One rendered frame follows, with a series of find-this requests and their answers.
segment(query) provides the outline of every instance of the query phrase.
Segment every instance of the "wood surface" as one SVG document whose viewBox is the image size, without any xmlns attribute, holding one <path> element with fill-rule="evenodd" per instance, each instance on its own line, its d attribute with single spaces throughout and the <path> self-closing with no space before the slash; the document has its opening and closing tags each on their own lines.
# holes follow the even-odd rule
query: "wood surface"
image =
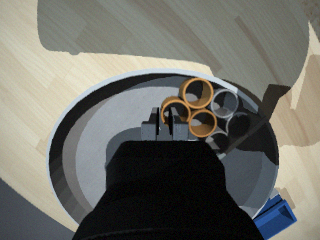
<svg viewBox="0 0 320 240">
<path fill-rule="evenodd" d="M 49 15 L 48 12 L 54 11 L 54 2 L 65 4 L 64 1 L 51 2 L 51 8 L 45 5 L 42 9 L 44 11 L 47 8 L 47 15 Z M 140 3 L 140 5 L 132 6 L 132 8 L 140 9 L 137 11 L 143 10 L 143 14 L 148 15 L 145 6 L 141 5 L 141 1 L 136 1 L 136 3 Z M 166 5 L 165 10 L 170 11 L 171 9 L 173 12 L 177 12 L 179 9 L 177 3 L 179 2 Z M 54 124 L 64 109 L 77 96 L 106 78 L 145 68 L 181 68 L 209 75 L 214 74 L 247 88 L 261 100 L 268 85 L 277 84 L 276 79 L 279 78 L 285 80 L 283 80 L 284 85 L 292 88 L 275 103 L 276 106 L 272 111 L 273 113 L 271 112 L 270 118 L 277 137 L 280 154 L 276 188 L 281 196 L 288 201 L 298 222 L 273 239 L 318 239 L 320 235 L 320 110 L 318 106 L 320 100 L 320 43 L 310 23 L 308 24 L 308 31 L 305 32 L 303 17 L 298 12 L 296 5 L 290 5 L 291 3 L 293 1 L 283 1 L 283 8 L 288 8 L 288 11 L 282 21 L 291 19 L 301 24 L 301 28 L 297 29 L 300 35 L 292 35 L 294 33 L 288 32 L 288 29 L 282 27 L 283 25 L 271 23 L 271 25 L 266 25 L 270 27 L 266 30 L 269 30 L 272 34 L 279 33 L 280 37 L 271 34 L 270 38 L 263 38 L 263 35 L 259 35 L 259 28 L 255 25 L 255 21 L 246 18 L 248 14 L 253 14 L 250 12 L 252 6 L 248 4 L 248 1 L 230 1 L 230 4 L 227 4 L 226 1 L 215 1 L 215 6 L 224 5 L 228 13 L 226 14 L 228 19 L 225 19 L 225 25 L 213 26 L 219 29 L 221 41 L 229 36 L 227 38 L 229 41 L 226 41 L 225 44 L 227 47 L 231 46 L 231 39 L 235 38 L 236 33 L 241 30 L 242 34 L 247 36 L 244 46 L 241 46 L 241 44 L 233 45 L 232 51 L 229 52 L 219 52 L 217 49 L 213 49 L 211 53 L 205 54 L 206 51 L 211 51 L 210 46 L 214 43 L 202 38 L 203 44 L 193 47 L 189 52 L 184 51 L 188 48 L 174 48 L 172 49 L 174 54 L 170 55 L 170 49 L 162 48 L 167 49 L 168 55 L 161 56 L 156 51 L 148 51 L 141 56 L 134 56 L 139 55 L 134 54 L 139 53 L 134 48 L 135 45 L 132 42 L 134 38 L 128 38 L 127 41 L 122 42 L 121 40 L 117 41 L 117 38 L 112 39 L 112 36 L 103 35 L 105 33 L 100 33 L 102 36 L 99 35 L 98 26 L 99 24 L 103 25 L 103 22 L 90 22 L 90 19 L 95 18 L 90 18 L 84 13 L 88 9 L 75 11 L 74 9 L 70 10 L 70 8 L 60 8 L 65 9 L 65 12 L 57 12 L 59 18 L 62 20 L 64 18 L 67 18 L 67 20 L 77 18 L 78 24 L 80 24 L 77 27 L 66 24 L 61 26 L 64 27 L 62 28 L 64 30 L 60 32 L 56 30 L 54 21 L 51 22 L 50 26 L 50 19 L 47 19 L 46 28 L 42 28 L 41 31 L 45 29 L 50 31 L 51 28 L 52 32 L 60 33 L 56 38 L 64 38 L 64 46 L 68 46 L 68 43 L 72 46 L 63 49 L 59 48 L 59 44 L 57 46 L 43 44 L 54 44 L 55 41 L 50 42 L 41 39 L 41 36 L 45 35 L 38 29 L 38 20 L 41 14 L 44 14 L 42 16 L 46 14 L 46 11 L 41 14 L 38 13 L 41 1 L 1 1 L 1 178 L 41 211 L 72 231 L 76 231 L 77 224 L 61 208 L 49 185 L 46 170 L 46 150 L 48 137 Z M 264 6 L 263 1 L 257 1 L 255 4 Z M 205 11 L 205 6 L 202 5 L 199 11 Z M 156 15 L 152 19 L 153 21 L 161 20 L 160 15 Z M 184 21 L 187 22 L 183 17 L 181 19 L 181 24 Z M 233 19 L 234 22 L 227 26 L 230 19 Z M 113 18 L 112 20 L 116 22 L 115 26 L 119 28 L 125 26 L 125 23 L 121 23 L 119 20 Z M 197 39 L 196 36 L 200 33 L 206 33 L 206 29 L 188 28 L 192 24 L 194 24 L 194 21 L 187 22 L 184 28 L 189 33 L 195 32 L 191 40 Z M 183 43 L 183 46 L 192 46 L 192 41 L 186 42 L 182 38 L 171 38 L 175 36 L 173 28 L 165 29 L 161 27 L 161 24 L 157 26 L 160 33 L 164 29 L 163 36 L 168 36 L 173 46 L 179 46 L 180 42 Z M 124 34 L 129 36 L 133 33 L 130 33 L 130 31 L 126 33 L 124 29 Z M 108 42 L 103 42 L 100 48 L 92 46 L 90 36 L 98 38 L 94 43 L 99 42 L 99 38 L 109 37 L 111 39 L 109 49 L 112 51 L 107 51 L 104 48 L 104 46 L 108 47 Z M 296 62 L 293 61 L 295 64 L 291 66 L 292 72 L 289 73 L 290 68 L 286 65 L 286 62 L 292 61 L 292 57 L 294 57 L 290 49 L 294 51 L 297 47 L 297 42 L 294 39 L 290 42 L 292 36 L 301 36 L 301 49 L 297 49 L 298 59 Z M 272 56 L 270 54 L 278 50 L 274 50 L 274 45 L 271 44 L 272 39 L 281 42 L 281 46 L 277 45 L 279 51 L 285 49 L 280 59 L 277 59 L 276 55 Z M 301 64 L 306 39 L 309 44 L 305 53 L 306 57 L 303 58 L 304 64 Z M 80 46 L 78 48 L 74 47 L 77 46 L 74 44 L 76 41 Z M 67 50 L 72 48 L 74 48 L 73 54 L 77 54 L 77 51 L 80 53 L 78 55 L 70 54 L 71 51 L 68 52 Z M 237 56 L 236 62 L 238 65 L 230 64 L 230 62 L 236 63 L 233 62 L 234 59 L 231 56 L 233 58 Z M 257 59 L 255 66 L 246 64 L 252 56 Z"/>
</svg>

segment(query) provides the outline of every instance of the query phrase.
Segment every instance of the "blue object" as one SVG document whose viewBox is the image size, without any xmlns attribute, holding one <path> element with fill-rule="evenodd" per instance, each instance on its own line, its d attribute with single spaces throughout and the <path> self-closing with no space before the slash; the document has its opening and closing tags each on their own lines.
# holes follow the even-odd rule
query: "blue object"
<svg viewBox="0 0 320 240">
<path fill-rule="evenodd" d="M 253 219 L 264 239 L 269 239 L 297 221 L 289 204 L 280 195 L 269 199 Z"/>
</svg>

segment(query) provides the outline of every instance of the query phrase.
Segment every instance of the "orange tube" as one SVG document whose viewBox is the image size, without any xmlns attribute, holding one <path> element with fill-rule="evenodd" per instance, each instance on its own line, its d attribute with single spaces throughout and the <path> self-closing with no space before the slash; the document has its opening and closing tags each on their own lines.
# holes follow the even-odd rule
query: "orange tube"
<svg viewBox="0 0 320 240">
<path fill-rule="evenodd" d="M 200 120 L 201 124 L 192 126 L 192 120 L 197 118 Z M 205 138 L 213 133 L 217 127 L 217 123 L 217 117 L 211 111 L 203 108 L 191 112 L 189 130 L 194 136 Z"/>
<path fill-rule="evenodd" d="M 186 97 L 187 89 L 191 86 L 190 90 L 192 92 L 192 83 L 201 82 L 202 83 L 202 94 L 201 97 L 195 101 L 188 101 Z M 213 87 L 211 83 L 203 78 L 191 78 L 185 80 L 179 88 L 179 96 L 185 101 L 185 103 L 192 109 L 202 109 L 209 105 L 213 97 Z"/>
<path fill-rule="evenodd" d="M 184 101 L 182 101 L 179 97 L 171 96 L 166 98 L 161 104 L 160 116 L 161 116 L 162 122 L 165 125 L 169 126 L 169 118 L 164 114 L 166 111 L 169 111 L 169 107 L 176 107 L 181 121 L 189 122 L 191 118 L 191 110 L 189 106 Z"/>
</svg>

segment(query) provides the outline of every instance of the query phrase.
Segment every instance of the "round tray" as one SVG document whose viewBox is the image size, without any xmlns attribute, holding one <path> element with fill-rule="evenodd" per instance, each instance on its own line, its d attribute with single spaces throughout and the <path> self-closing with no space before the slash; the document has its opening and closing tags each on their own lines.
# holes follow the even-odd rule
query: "round tray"
<svg viewBox="0 0 320 240">
<path fill-rule="evenodd" d="M 120 144 L 141 141 L 141 123 L 149 119 L 151 109 L 177 96 L 181 83 L 191 77 L 234 91 L 242 111 L 254 119 L 250 134 L 232 139 L 230 148 L 218 157 L 225 167 L 229 194 L 250 217 L 259 213 L 273 190 L 279 156 L 271 125 L 260 121 L 265 117 L 257 103 L 213 76 L 181 69 L 146 69 L 91 87 L 65 109 L 51 132 L 46 159 L 49 182 L 76 223 L 81 223 L 106 191 L 105 165 Z"/>
</svg>

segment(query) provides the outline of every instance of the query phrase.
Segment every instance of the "orange ring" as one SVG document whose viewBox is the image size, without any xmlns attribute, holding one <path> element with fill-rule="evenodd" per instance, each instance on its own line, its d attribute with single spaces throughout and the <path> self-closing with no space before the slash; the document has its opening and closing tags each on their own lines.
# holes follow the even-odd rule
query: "orange ring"
<svg viewBox="0 0 320 240">
<path fill-rule="evenodd" d="M 206 117 L 204 123 L 202 123 L 201 125 L 191 126 L 192 119 L 200 113 L 206 113 L 207 115 L 209 115 L 209 117 Z M 189 121 L 189 130 L 194 136 L 204 138 L 208 137 L 214 132 L 217 127 L 217 123 L 217 117 L 211 111 L 203 108 L 192 111 L 191 119 Z"/>
<path fill-rule="evenodd" d="M 193 101 L 193 102 L 188 102 L 186 98 L 186 91 L 189 85 L 193 82 L 200 81 L 202 82 L 203 90 L 202 90 L 202 95 L 201 98 Z M 213 87 L 211 83 L 203 78 L 191 78 L 188 80 L 185 80 L 179 88 L 179 96 L 185 101 L 185 103 L 193 109 L 202 109 L 208 106 L 213 98 Z"/>
<path fill-rule="evenodd" d="M 164 110 L 170 105 L 170 104 L 173 104 L 173 103 L 178 103 L 178 104 L 182 104 L 186 111 L 184 111 L 181 115 L 180 115 L 180 119 L 181 121 L 183 122 L 189 122 L 190 118 L 191 118 L 191 110 L 189 108 L 189 106 L 184 102 L 182 101 L 179 97 L 176 97 L 176 96 L 171 96 L 171 97 L 167 97 L 161 104 L 161 113 L 160 113 L 160 116 L 161 116 L 161 120 L 162 122 L 169 126 L 169 122 L 168 122 L 168 118 L 166 116 L 164 116 Z"/>
</svg>

